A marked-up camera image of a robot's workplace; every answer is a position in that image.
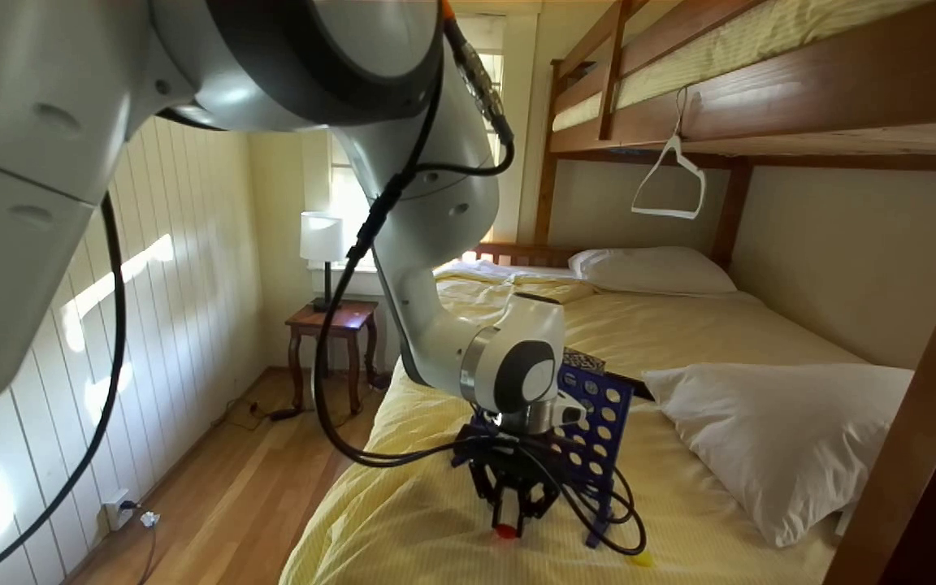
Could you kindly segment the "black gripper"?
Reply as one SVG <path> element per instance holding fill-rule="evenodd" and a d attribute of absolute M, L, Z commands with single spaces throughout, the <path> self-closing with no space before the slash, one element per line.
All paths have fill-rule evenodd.
<path fill-rule="evenodd" d="M 503 527 L 503 488 L 521 498 L 521 525 L 529 525 L 559 501 L 565 472 L 545 437 L 508 431 L 480 413 L 459 430 L 453 464 L 470 472 L 479 498 L 491 506 L 494 533 Z"/>

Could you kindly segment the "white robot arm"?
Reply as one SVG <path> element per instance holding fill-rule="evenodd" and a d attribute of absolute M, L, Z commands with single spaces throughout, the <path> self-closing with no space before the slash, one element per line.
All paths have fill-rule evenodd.
<path fill-rule="evenodd" d="M 336 135 L 370 195 L 350 253 L 381 270 L 409 376 L 488 416 L 456 443 L 473 475 L 543 483 L 503 443 L 569 410 L 561 311 L 521 304 L 470 324 L 433 287 L 491 228 L 514 164 L 500 95 L 448 0 L 0 0 L 0 392 L 152 118 Z"/>

